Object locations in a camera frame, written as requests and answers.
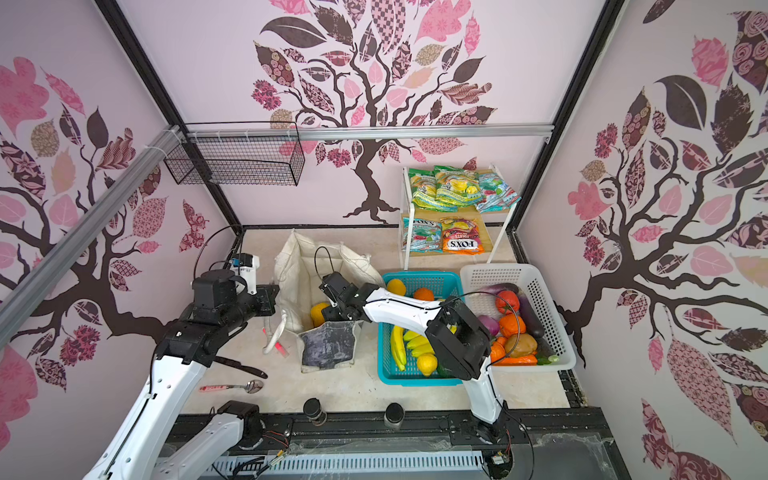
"metal linear rail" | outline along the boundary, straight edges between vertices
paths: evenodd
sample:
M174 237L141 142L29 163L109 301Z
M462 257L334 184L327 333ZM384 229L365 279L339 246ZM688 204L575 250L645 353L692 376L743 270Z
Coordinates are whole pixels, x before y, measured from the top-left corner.
M548 137L552 133L552 124L485 124L485 125L445 125L425 127L338 127L338 128L302 128L299 136L302 140L369 140L383 138L436 138L436 137ZM224 129L190 131L189 137L266 137L293 134L288 129Z
M48 255L5 298L0 310L0 348L5 346L38 304L69 271L104 225L120 210L139 184L179 144L178 127L165 127L149 143L96 204L56 243Z

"spoon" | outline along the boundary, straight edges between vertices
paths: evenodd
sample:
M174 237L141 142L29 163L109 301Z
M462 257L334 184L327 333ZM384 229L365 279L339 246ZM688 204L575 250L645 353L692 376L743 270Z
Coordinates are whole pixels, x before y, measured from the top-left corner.
M256 393L264 388L260 380L249 380L245 385L205 385L200 387L200 392L217 392L219 390L243 389L246 393Z

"teal plastic basket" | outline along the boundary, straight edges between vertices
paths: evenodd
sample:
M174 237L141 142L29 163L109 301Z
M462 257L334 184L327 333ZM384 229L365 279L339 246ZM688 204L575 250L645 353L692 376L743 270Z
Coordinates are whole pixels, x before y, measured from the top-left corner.
M406 285L406 295L411 296L420 288L428 288L435 298L446 298L449 295L461 295L462 279L453 272L396 272L382 275L384 283L393 279L400 279ZM389 347L389 337L392 335L390 323L379 324L379 378L387 385L402 386L453 386L462 381L456 378L443 378L437 372L430 377L424 377L416 368L416 359L406 352L406 370L401 372L397 368L395 359L392 358L392 350Z

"white laundry basket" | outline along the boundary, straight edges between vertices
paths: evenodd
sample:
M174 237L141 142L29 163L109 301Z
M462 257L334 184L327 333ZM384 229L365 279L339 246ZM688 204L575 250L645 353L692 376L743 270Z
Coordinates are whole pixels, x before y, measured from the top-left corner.
M560 315L554 307L549 290L541 278L541 272L533 265L526 263L484 263L467 265L462 268L462 289L465 293L483 290L496 283L514 283L528 299L536 312L541 326L544 327L544 338L559 357L557 362L550 365L535 366L494 366L500 372L556 372L569 370L576 365L574 353L568 334L560 320ZM499 319L502 315L496 309L496 298L491 295L467 295L464 301L475 315L489 315Z

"tree trunk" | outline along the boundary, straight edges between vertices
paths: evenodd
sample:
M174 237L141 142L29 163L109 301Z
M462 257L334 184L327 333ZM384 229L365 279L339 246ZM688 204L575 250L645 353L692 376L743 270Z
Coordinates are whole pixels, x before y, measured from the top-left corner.
M378 151L379 142L374 140L362 141L362 155L360 155L360 159L357 161L357 165L355 166L354 171L355 175L357 175L359 179L362 180L362 184L365 186L366 192L368 192L368 197L359 207L357 207L353 212L345 215L344 218L351 217L352 215L359 215L362 212L367 211L371 214L371 220L387 223L386 220L379 218L379 210L386 212L396 212L399 210L399 208L390 207L388 203L381 199L381 188L379 188L379 185L375 180L373 180L373 172L368 166Z

